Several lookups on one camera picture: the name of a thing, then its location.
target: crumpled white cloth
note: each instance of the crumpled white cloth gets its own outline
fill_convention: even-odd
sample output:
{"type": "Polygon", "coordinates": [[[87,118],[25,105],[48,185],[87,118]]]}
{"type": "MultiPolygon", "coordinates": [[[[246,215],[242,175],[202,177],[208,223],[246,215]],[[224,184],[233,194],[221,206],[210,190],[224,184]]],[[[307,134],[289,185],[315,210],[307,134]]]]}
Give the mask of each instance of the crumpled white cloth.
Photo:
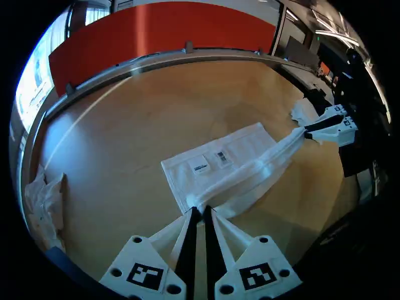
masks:
{"type": "Polygon", "coordinates": [[[302,146],[304,131],[295,128],[276,143],[257,123],[162,161],[180,210],[195,206],[202,213],[210,205],[224,218],[241,214],[278,181],[302,146]]]}
{"type": "Polygon", "coordinates": [[[28,220],[46,249],[58,247],[65,250],[57,231],[62,230],[63,197],[60,193],[64,173],[46,184],[45,171],[38,167],[36,178],[25,187],[25,204],[29,210],[28,220]]]}
{"type": "Polygon", "coordinates": [[[319,118],[316,109],[307,98],[297,100],[290,114],[291,119],[297,121],[299,126],[313,124],[319,118]]]}

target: glass window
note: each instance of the glass window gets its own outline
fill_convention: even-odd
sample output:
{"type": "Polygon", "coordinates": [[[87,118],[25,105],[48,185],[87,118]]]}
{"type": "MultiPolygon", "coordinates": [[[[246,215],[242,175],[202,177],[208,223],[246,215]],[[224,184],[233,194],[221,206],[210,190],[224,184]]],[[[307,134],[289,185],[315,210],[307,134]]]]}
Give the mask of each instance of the glass window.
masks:
{"type": "Polygon", "coordinates": [[[62,13],[43,34],[30,55],[16,88],[16,106],[27,132],[43,101],[54,87],[49,55],[65,39],[67,14],[67,12],[62,13]]]}
{"type": "Polygon", "coordinates": [[[87,26],[105,16],[108,16],[109,14],[110,14],[109,8],[88,7],[86,10],[86,20],[84,24],[87,26]]]}

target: white towel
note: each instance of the white towel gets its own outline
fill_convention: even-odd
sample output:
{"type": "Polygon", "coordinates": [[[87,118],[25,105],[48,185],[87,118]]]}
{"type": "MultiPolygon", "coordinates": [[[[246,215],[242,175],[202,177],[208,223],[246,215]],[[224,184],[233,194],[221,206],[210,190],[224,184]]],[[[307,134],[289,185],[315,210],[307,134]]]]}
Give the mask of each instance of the white towel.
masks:
{"type": "Polygon", "coordinates": [[[244,212],[280,178],[300,148],[304,129],[296,129],[276,143],[257,123],[162,161],[182,213],[193,206],[203,212],[206,205],[224,218],[244,212]]]}

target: fabric label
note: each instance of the fabric label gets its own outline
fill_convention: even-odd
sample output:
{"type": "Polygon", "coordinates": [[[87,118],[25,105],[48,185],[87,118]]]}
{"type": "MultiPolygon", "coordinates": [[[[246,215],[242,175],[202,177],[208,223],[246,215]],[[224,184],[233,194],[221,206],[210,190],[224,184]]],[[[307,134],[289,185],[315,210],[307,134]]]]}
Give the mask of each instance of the fabric label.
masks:
{"type": "Polygon", "coordinates": [[[226,152],[224,151],[218,151],[215,153],[215,156],[218,161],[218,165],[221,169],[230,166],[232,164],[232,160],[229,158],[226,152]]]}
{"type": "Polygon", "coordinates": [[[188,163],[189,163],[191,170],[195,174],[201,174],[201,173],[211,170],[210,165],[207,162],[204,155],[194,157],[194,158],[190,159],[188,161],[188,163]]]}

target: wooden tabletop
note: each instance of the wooden tabletop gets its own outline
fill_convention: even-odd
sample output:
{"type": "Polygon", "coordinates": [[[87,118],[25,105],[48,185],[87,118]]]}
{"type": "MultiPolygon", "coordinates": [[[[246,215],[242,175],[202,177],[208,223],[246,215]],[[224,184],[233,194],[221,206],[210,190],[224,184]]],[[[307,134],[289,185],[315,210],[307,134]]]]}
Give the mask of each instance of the wooden tabletop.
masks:
{"type": "MultiPolygon", "coordinates": [[[[181,215],[161,161],[257,122],[279,141],[297,126],[290,111],[302,97],[260,62],[197,62],[136,74],[65,110],[48,127],[41,164],[49,179],[66,174],[67,254],[99,280],[129,237],[150,237],[181,215]]],[[[280,180],[231,221],[270,235],[294,264],[329,219],[342,179],[338,146],[306,140],[280,180]]],[[[198,299],[207,290],[204,240],[200,227],[198,299]]]]}

